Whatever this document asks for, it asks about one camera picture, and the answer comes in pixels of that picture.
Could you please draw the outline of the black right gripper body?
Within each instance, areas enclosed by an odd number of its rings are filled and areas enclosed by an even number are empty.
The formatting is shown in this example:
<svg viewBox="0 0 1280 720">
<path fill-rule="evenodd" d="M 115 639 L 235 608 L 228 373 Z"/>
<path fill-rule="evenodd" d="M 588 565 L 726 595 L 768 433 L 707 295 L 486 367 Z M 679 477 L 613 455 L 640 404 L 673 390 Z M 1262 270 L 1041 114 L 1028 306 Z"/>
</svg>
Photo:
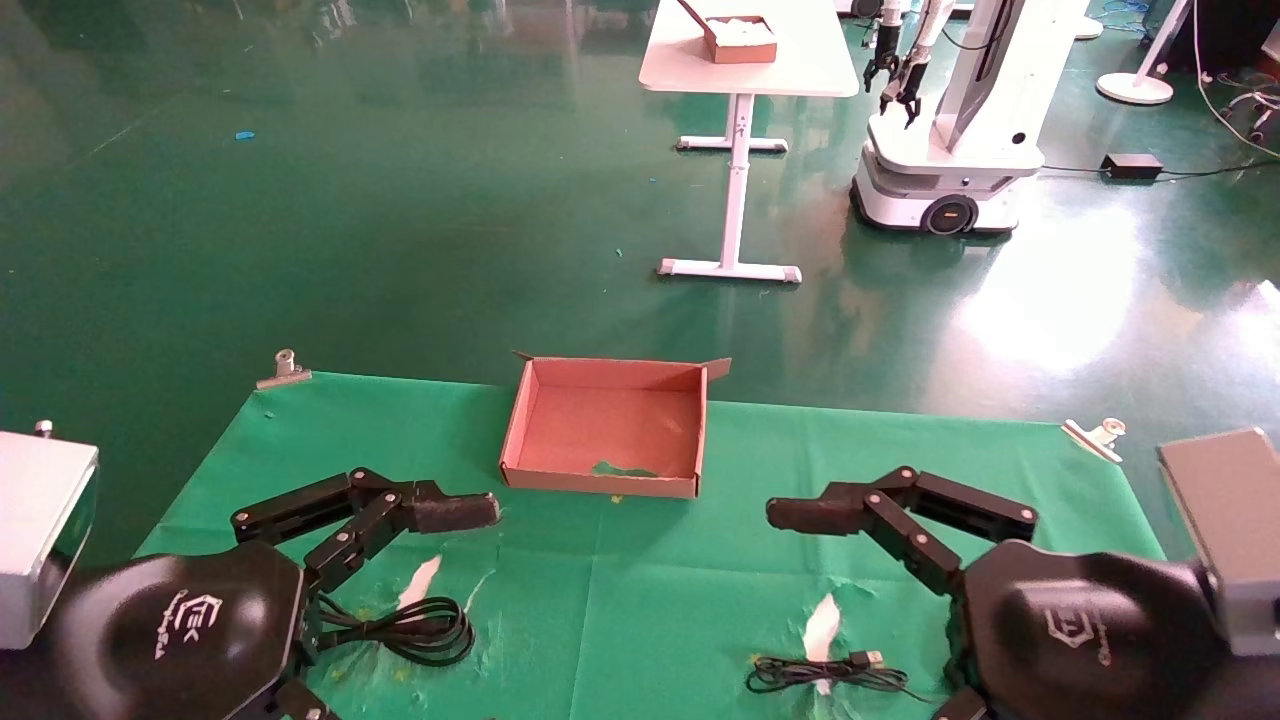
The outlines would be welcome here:
<svg viewBox="0 0 1280 720">
<path fill-rule="evenodd" d="M 1239 656 L 1194 564 L 996 544 L 963 574 L 950 683 L 987 719 L 1275 719 L 1276 656 Z"/>
</svg>

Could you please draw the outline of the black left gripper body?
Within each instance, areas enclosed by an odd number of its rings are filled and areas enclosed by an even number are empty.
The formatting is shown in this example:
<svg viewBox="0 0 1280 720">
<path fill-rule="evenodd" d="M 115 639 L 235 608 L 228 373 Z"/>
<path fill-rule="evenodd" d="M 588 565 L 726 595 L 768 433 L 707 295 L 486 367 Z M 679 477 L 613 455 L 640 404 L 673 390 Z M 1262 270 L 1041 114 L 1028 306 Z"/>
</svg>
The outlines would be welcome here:
<svg viewBox="0 0 1280 720">
<path fill-rule="evenodd" d="M 266 544 L 74 579 L 40 634 L 44 719 L 287 719 L 305 579 Z"/>
</svg>

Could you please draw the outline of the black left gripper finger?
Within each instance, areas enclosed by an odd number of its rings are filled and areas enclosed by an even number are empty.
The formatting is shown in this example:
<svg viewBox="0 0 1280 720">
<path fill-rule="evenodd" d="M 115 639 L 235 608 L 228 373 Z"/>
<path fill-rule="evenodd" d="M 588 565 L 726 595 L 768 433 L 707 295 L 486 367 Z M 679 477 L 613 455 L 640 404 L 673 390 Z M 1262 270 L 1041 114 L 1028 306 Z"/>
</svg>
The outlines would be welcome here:
<svg viewBox="0 0 1280 720">
<path fill-rule="evenodd" d="M 500 505 L 492 493 L 447 495 L 429 480 L 397 482 L 355 468 L 232 515 L 239 543 L 279 544 L 334 527 L 303 557 L 311 591 L 335 591 L 402 533 L 440 534 L 493 527 Z"/>
<path fill-rule="evenodd" d="M 283 682 L 270 700 L 270 719 L 330 719 L 330 707 L 302 680 Z"/>
</svg>

